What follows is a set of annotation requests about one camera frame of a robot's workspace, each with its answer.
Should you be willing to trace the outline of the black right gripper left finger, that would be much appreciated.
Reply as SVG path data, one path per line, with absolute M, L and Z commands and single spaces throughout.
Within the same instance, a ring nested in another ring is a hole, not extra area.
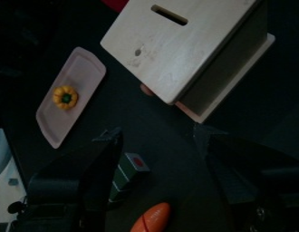
M 107 142 L 97 161 L 91 166 L 91 173 L 84 180 L 81 196 L 80 232 L 104 232 L 113 173 L 119 165 L 124 145 L 120 128 L 105 130 L 95 139 Z

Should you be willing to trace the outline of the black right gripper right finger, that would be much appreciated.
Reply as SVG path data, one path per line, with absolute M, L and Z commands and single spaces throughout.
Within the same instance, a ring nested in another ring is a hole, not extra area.
M 256 187 L 248 183 L 241 174 L 217 157 L 221 150 L 215 150 L 215 135 L 227 135 L 227 133 L 203 124 L 197 123 L 195 125 L 193 140 L 211 173 L 221 201 L 228 207 L 248 207 L 256 201 Z

